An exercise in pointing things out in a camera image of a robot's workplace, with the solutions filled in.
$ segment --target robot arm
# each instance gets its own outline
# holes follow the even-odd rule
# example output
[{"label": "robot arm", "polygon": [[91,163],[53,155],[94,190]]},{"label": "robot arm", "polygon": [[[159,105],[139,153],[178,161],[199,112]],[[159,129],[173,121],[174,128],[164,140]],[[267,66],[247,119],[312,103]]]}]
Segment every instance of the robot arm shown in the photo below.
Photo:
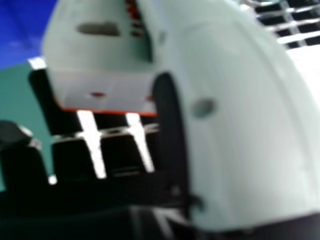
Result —
[{"label": "robot arm", "polygon": [[60,105],[148,115],[153,91],[163,160],[200,229],[318,213],[319,111],[285,49],[230,0],[127,2],[60,1],[44,44]]}]

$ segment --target metal grid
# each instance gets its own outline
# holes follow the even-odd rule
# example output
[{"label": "metal grid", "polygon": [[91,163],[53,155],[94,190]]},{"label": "metal grid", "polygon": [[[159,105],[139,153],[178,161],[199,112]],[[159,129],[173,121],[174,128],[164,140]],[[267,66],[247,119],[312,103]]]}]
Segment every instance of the metal grid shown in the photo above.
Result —
[{"label": "metal grid", "polygon": [[255,11],[266,29],[290,49],[320,44],[320,0],[283,0]]}]

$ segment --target green surface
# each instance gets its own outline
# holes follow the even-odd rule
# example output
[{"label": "green surface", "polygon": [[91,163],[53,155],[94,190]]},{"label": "green surface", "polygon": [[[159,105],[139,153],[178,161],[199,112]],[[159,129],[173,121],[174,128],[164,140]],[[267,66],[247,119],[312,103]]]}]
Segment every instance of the green surface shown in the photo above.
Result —
[{"label": "green surface", "polygon": [[36,97],[29,86],[30,72],[29,64],[0,71],[0,120],[19,123],[33,132],[42,142],[42,155],[47,173],[52,174],[51,137]]}]

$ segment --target white plastic housing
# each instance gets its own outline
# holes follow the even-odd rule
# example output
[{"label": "white plastic housing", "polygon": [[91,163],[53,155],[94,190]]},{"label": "white plastic housing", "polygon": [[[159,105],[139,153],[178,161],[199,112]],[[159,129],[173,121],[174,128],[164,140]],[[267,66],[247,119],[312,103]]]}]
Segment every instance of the white plastic housing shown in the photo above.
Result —
[{"label": "white plastic housing", "polygon": [[[211,231],[320,212],[320,116],[269,32],[232,0],[139,0],[161,72],[178,89],[192,220]],[[199,100],[216,109],[194,115]]]},{"label": "white plastic housing", "polygon": [[[43,52],[63,109],[154,113],[148,100],[154,72],[150,43],[129,7],[125,0],[58,2]],[[104,28],[105,23],[114,24],[119,36],[79,30],[88,24]]]}]

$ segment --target blue surface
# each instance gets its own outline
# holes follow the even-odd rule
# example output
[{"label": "blue surface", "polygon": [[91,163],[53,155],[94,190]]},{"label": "blue surface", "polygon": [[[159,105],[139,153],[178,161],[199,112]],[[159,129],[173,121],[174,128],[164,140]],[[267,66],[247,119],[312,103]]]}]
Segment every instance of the blue surface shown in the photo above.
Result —
[{"label": "blue surface", "polygon": [[41,55],[57,0],[0,0],[0,70]]}]

